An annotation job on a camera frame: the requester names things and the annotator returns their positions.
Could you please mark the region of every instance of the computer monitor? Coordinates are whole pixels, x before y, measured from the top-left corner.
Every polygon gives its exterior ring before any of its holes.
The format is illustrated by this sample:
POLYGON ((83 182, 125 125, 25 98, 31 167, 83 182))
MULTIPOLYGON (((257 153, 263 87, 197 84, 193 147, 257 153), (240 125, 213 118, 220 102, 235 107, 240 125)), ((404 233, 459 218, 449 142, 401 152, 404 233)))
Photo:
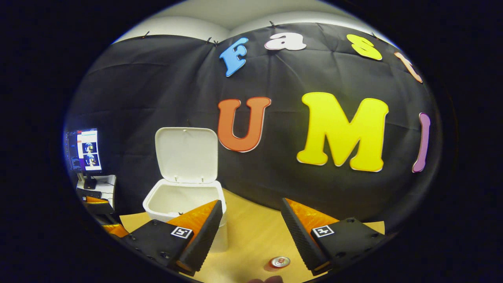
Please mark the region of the computer monitor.
POLYGON ((91 176, 102 171, 98 149, 98 129, 79 129, 66 131, 64 148, 67 167, 70 171, 85 174, 85 189, 94 189, 96 179, 91 176))

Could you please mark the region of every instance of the letter f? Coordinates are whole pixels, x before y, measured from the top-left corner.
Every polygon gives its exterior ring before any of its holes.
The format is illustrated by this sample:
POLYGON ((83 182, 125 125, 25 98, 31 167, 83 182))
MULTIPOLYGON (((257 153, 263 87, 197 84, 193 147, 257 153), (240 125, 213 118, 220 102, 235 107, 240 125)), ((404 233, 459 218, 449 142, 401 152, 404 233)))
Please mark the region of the letter f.
POLYGON ((243 44, 247 43, 248 39, 246 37, 241 37, 236 41, 233 45, 227 48, 222 54, 220 58, 223 58, 225 65, 227 66, 227 72, 225 72, 226 77, 230 77, 233 73, 235 73, 239 68, 241 68, 244 63, 246 63, 245 59, 239 59, 239 56, 246 55, 246 48, 243 44))

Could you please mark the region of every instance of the can top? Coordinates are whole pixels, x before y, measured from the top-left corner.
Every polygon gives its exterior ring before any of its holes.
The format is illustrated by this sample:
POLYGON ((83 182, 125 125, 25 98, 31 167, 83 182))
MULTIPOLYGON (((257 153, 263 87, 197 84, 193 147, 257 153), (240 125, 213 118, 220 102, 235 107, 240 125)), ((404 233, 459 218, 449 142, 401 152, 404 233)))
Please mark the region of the can top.
POLYGON ((271 259, 271 265, 275 268, 282 268, 290 264, 290 259, 284 256, 278 256, 271 259))

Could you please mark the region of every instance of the monitor stand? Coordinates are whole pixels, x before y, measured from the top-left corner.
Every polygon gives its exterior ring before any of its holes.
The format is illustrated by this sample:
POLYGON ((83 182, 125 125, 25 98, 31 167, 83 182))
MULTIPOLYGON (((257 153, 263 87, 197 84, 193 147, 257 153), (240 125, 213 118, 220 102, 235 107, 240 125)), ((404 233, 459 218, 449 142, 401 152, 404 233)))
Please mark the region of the monitor stand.
POLYGON ((94 189, 96 189, 97 183, 98 183, 98 180, 92 179, 90 175, 86 174, 86 178, 84 180, 84 189, 94 190, 94 189))

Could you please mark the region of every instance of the yellow letter m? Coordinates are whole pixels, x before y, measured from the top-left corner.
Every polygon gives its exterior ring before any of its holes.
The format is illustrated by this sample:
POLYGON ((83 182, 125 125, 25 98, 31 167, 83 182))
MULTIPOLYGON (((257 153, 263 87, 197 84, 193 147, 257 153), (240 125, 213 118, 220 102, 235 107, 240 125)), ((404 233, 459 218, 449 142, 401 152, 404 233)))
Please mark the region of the yellow letter m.
POLYGON ((303 151, 297 154, 301 163, 325 165, 328 156, 323 152, 325 136, 330 146, 333 162, 341 166, 359 142, 358 152, 349 164, 354 170, 379 172, 384 142, 384 123, 388 105, 381 100, 366 98, 351 121, 341 105, 330 93, 311 92, 302 96, 309 107, 309 128, 303 151))

